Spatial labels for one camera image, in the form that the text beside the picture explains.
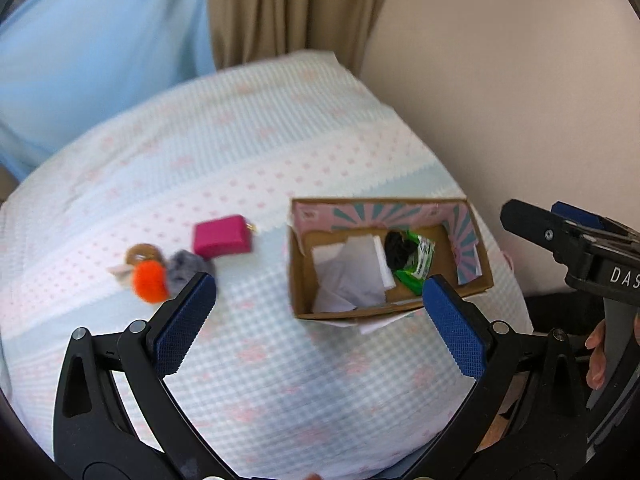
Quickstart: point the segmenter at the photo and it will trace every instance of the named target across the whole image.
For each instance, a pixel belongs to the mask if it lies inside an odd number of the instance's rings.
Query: bed
[[[216,259],[216,306],[166,383],[238,474],[368,478],[444,427],[472,380],[423,311],[367,335],[292,316],[294,196],[464,194],[391,108],[321,52],[178,86],[92,128],[20,185],[0,210],[2,386],[46,452],[71,331],[119,332],[152,315],[106,269],[138,242],[189,249],[195,222],[227,214],[257,227],[254,251]],[[489,320],[531,332],[478,218],[495,286],[472,299]],[[116,380],[140,438],[156,445]]]

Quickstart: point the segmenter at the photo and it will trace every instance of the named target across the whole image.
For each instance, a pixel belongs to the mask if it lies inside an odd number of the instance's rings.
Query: beige curtain
[[[208,0],[216,67],[314,48],[358,73],[383,1]]]

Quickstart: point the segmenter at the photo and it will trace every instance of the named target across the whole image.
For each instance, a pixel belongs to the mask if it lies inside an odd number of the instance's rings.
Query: light blue blanket
[[[96,124],[214,71],[206,0],[27,0],[0,25],[0,164],[23,180]]]

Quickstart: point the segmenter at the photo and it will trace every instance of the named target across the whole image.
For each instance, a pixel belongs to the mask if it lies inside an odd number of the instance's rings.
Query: orange pom-pom
[[[164,284],[164,267],[155,260],[145,260],[136,265],[131,276],[131,288],[147,303],[161,303],[169,299]]]

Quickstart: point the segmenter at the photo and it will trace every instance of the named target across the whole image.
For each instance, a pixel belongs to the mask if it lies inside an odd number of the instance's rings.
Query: green package
[[[394,275],[412,293],[420,296],[422,294],[422,284],[427,279],[427,274],[431,268],[436,245],[432,240],[411,231],[405,231],[402,236],[415,242],[418,248],[415,253],[409,256],[406,265],[402,269],[394,271]]]

